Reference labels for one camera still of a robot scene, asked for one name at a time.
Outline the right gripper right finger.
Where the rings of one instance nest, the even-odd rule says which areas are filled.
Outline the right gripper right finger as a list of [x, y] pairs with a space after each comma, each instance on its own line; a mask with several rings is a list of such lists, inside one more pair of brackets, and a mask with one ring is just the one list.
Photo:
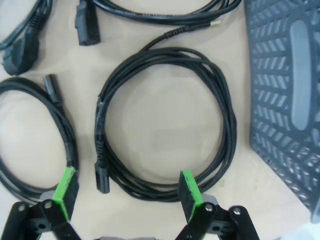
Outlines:
[[241, 205], [223, 209], [212, 195], [202, 194], [190, 170], [180, 172], [178, 196], [186, 225], [177, 240], [202, 240], [206, 234], [220, 240], [252, 240], [253, 222]]

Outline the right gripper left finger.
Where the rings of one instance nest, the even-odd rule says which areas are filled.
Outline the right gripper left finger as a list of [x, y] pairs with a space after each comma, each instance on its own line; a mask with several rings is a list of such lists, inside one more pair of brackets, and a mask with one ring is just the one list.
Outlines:
[[39, 240], [43, 233], [52, 233], [57, 240], [79, 240], [70, 224], [78, 191], [78, 173], [74, 167], [67, 167], [51, 198], [34, 205], [23, 201], [12, 205], [4, 238]]

